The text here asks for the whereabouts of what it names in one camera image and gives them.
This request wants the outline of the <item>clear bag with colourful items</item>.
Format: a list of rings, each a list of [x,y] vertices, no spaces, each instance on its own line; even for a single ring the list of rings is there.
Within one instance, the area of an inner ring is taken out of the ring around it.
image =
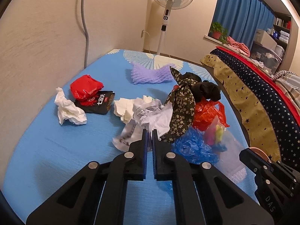
[[[226,127],[221,123],[216,116],[209,127],[204,132],[204,142],[206,145],[213,146],[220,144],[223,139]]]

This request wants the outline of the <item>blue patterned mat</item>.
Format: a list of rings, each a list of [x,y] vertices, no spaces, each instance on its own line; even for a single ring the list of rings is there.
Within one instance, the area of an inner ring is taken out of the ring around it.
[[[165,101],[174,82],[133,84],[132,63],[148,69],[172,63],[168,57],[114,49],[92,63],[83,74],[104,84],[115,98],[135,99],[145,95]],[[57,106],[50,100],[25,131],[9,161],[4,197],[21,221],[90,161],[106,163],[119,155],[112,144],[124,123],[112,111],[88,114],[85,125],[68,121],[60,124]],[[144,181],[128,183],[124,224],[175,224],[176,216],[170,183],[156,181],[153,157],[147,156]]]

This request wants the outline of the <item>pink folded clothes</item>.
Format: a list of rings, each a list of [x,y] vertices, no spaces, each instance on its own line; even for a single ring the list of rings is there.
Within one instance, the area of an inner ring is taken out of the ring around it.
[[[230,36],[227,37],[226,41],[230,47],[236,49],[241,54],[243,54],[247,57],[250,56],[250,50],[244,43],[237,42]]]

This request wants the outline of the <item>cardboard box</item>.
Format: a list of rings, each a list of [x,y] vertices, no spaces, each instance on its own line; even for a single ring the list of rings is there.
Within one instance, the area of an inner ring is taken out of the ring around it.
[[[276,41],[264,30],[257,29],[254,42],[269,49],[269,50],[275,50],[277,43]]]

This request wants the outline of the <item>clear plastic storage box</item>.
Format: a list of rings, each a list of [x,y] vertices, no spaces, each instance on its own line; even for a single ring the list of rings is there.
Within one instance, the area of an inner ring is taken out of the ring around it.
[[[281,65],[282,59],[273,51],[254,42],[250,50],[250,58],[257,61],[263,70],[267,70],[270,75],[274,75]]]

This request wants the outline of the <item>wooden bookshelf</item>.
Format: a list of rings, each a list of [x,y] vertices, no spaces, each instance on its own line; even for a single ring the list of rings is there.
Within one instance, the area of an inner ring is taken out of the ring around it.
[[[281,46],[284,50],[287,49],[291,29],[291,16],[275,12],[274,22],[271,28],[267,29],[267,33]]]

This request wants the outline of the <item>red blanket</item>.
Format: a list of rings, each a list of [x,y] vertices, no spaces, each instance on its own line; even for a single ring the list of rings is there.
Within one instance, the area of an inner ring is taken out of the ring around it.
[[[270,87],[272,87],[276,91],[276,93],[280,96],[280,98],[283,100],[283,102],[286,104],[287,108],[292,113],[293,117],[295,118],[295,121],[299,125],[300,118],[299,118],[299,114],[298,114],[295,106],[292,104],[291,100],[289,100],[288,97],[285,96],[283,91],[280,90],[280,88],[271,80],[271,78],[269,78],[269,76],[267,76],[263,71],[258,69],[253,63],[250,62],[250,60],[242,57],[241,55],[237,54],[236,52],[226,49],[221,46],[217,46],[216,48],[218,48],[219,50],[222,50],[224,52],[227,52],[228,54],[232,55],[236,59],[243,62],[252,71],[254,71],[257,75],[259,75]]]

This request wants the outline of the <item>purple foam fruit net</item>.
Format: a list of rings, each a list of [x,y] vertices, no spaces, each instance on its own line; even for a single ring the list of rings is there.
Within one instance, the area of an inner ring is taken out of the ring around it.
[[[134,84],[159,84],[173,80],[170,68],[173,68],[174,64],[167,64],[159,69],[147,69],[136,62],[132,62],[131,65],[131,79]]]

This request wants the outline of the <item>navy star bedsheet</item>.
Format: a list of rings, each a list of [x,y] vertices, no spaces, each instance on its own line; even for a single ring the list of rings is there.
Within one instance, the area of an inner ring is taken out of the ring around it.
[[[226,90],[241,116],[249,145],[298,171],[299,124],[276,91],[243,62],[218,48],[200,61],[213,69]]]

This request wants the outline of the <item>black snack packet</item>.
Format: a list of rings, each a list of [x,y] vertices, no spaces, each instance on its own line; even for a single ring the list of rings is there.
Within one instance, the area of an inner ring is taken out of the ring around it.
[[[115,93],[113,91],[100,90],[87,100],[75,100],[74,104],[76,107],[82,109],[85,113],[106,115],[114,101],[114,96]]]

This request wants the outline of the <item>red plastic bag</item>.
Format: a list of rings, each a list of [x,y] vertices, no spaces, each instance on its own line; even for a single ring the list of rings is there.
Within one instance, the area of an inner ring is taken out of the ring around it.
[[[76,100],[84,101],[95,95],[103,87],[104,85],[100,81],[90,75],[83,75],[70,84],[70,91]]]

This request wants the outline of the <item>blue crumpled plastic bag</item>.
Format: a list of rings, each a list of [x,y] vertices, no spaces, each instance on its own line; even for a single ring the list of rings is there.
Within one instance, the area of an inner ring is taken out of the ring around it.
[[[180,138],[171,144],[171,150],[193,164],[201,164],[204,161],[216,164],[220,160],[220,154],[227,151],[228,148],[221,143],[205,144],[204,132],[189,127]]]

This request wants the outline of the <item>orange-red plastic bag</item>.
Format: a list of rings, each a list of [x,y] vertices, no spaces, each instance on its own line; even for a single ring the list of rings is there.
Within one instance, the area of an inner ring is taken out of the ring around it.
[[[206,100],[204,97],[195,105],[195,114],[192,126],[205,131],[214,118],[217,117],[225,127],[229,127],[226,120],[225,107],[219,101]]]

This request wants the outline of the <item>striped plaid pillow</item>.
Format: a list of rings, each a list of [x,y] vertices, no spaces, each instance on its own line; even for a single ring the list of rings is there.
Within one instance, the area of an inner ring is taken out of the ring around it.
[[[281,70],[275,73],[271,79],[282,90],[285,96],[291,100],[299,113],[299,76],[293,72]]]

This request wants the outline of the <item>pink round trash bin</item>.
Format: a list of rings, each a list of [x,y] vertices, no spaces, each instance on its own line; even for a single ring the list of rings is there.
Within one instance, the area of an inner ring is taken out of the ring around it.
[[[255,154],[257,154],[258,156],[260,156],[263,160],[265,161],[270,161],[269,157],[267,156],[267,154],[262,151],[261,149],[257,148],[257,147],[249,147],[249,149],[254,152]]]

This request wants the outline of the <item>printed white paper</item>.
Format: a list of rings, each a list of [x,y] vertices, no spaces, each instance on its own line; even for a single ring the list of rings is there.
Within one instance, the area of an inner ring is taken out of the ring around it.
[[[132,112],[121,134],[112,139],[113,145],[118,150],[128,151],[131,143],[142,139],[143,130],[150,133],[156,130],[159,138],[169,132],[173,113],[172,103],[164,105],[158,99],[147,103],[137,98],[133,100]]]

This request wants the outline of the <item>black sock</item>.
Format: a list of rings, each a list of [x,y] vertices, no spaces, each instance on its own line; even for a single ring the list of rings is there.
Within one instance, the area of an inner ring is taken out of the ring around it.
[[[200,102],[203,98],[213,102],[217,102],[221,99],[221,90],[218,85],[207,80],[202,81],[198,75],[190,72],[181,75],[181,79],[192,79],[196,81],[194,85],[190,86],[195,103]]]

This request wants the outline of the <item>white crumpled tissue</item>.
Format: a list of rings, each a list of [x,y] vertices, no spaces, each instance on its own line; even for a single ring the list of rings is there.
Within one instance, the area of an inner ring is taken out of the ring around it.
[[[75,125],[85,125],[87,123],[86,113],[65,97],[62,88],[56,88],[54,103],[57,106],[57,116],[59,124],[63,125],[66,120]]]

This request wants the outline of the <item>potted green plant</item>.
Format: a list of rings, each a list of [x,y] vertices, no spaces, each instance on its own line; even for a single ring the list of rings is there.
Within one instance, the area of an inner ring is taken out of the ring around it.
[[[227,29],[220,22],[212,22],[208,36],[222,44],[227,44],[227,32]]]

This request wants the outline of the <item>black floral cloth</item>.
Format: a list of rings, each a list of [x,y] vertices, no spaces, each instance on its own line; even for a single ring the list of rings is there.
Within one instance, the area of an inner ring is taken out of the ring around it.
[[[192,125],[196,102],[191,88],[201,82],[202,79],[190,72],[181,74],[173,67],[170,67],[170,72],[177,85],[164,103],[165,105],[172,104],[173,113],[169,124],[170,130],[161,139],[172,144]]]

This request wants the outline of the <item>blue curtain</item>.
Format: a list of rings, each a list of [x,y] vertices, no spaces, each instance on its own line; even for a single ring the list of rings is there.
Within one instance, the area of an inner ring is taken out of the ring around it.
[[[263,0],[217,0],[213,22],[251,49],[256,31],[270,29],[274,18],[274,11]]]

